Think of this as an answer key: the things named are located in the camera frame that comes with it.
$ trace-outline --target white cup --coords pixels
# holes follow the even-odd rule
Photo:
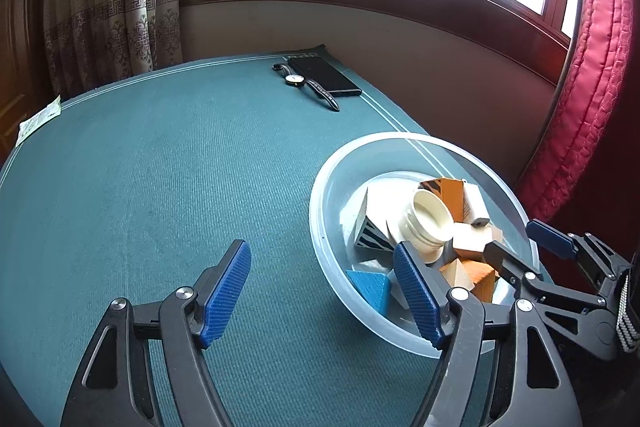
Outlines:
[[[399,216],[397,228],[393,228],[398,231],[397,241],[410,241],[425,263],[433,263],[453,237],[453,218],[439,197],[419,188]]]

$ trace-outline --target white wall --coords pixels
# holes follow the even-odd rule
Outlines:
[[[325,44],[428,133],[462,146],[513,184],[554,87],[478,44],[341,6],[237,1],[180,8],[184,60]]]

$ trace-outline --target pink quilted fabric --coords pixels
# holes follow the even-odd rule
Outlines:
[[[583,0],[580,36],[558,106],[516,188],[530,218],[551,219],[593,155],[625,75],[632,16],[633,0]]]

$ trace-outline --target plastic bowl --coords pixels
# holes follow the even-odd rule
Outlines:
[[[354,247],[354,223],[367,185],[392,182],[417,186],[431,177],[465,179],[479,185],[492,222],[521,259],[540,267],[536,244],[527,238],[528,221],[511,189],[478,158],[444,140],[407,132],[370,134],[338,149],[322,166],[309,202],[309,229],[318,263],[347,309],[382,339],[416,355],[437,358],[440,352],[422,338],[410,311],[391,299],[387,316],[376,312],[345,270],[388,273],[392,256]],[[513,288],[499,280],[494,303],[513,303]],[[492,349],[484,343],[482,351]]]

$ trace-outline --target blue triangular block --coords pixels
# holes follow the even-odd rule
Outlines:
[[[359,272],[347,270],[347,277],[356,287],[358,293],[371,305],[380,315],[386,315],[386,308],[389,304],[391,293],[391,282],[383,273]]]

